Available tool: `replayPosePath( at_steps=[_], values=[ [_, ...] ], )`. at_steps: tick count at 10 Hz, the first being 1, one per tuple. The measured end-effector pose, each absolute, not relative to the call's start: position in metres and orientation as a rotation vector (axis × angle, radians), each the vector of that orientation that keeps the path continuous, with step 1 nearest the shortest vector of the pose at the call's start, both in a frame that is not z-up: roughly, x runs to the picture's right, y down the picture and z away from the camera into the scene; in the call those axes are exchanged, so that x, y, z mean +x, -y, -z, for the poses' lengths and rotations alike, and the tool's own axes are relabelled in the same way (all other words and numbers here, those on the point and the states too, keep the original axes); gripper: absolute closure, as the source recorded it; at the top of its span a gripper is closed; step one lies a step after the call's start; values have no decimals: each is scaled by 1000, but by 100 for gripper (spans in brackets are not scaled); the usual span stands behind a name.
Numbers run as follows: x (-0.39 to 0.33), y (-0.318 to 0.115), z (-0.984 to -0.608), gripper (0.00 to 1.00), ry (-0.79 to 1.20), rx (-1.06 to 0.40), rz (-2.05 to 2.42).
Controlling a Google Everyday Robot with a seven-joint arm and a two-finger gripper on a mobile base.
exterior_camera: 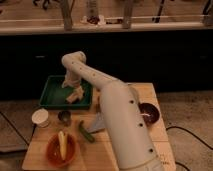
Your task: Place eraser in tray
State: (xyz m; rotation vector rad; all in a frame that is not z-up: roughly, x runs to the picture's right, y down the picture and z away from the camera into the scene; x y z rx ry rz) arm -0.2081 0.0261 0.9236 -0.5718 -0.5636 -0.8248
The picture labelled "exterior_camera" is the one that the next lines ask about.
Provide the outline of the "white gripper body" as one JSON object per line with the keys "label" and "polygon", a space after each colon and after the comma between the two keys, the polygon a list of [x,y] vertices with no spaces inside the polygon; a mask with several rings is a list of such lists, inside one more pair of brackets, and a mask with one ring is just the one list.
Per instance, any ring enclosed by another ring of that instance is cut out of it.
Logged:
{"label": "white gripper body", "polygon": [[74,103],[76,100],[82,100],[84,97],[84,90],[81,86],[75,88],[73,92],[66,98],[69,103]]}

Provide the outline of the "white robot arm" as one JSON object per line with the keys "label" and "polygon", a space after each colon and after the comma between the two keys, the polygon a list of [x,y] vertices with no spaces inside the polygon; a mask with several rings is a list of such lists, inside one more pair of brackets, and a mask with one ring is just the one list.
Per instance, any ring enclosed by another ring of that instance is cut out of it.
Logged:
{"label": "white robot arm", "polygon": [[81,51],[64,55],[62,65],[69,86],[75,87],[84,79],[100,91],[101,114],[119,171],[164,171],[130,87],[86,65]]}

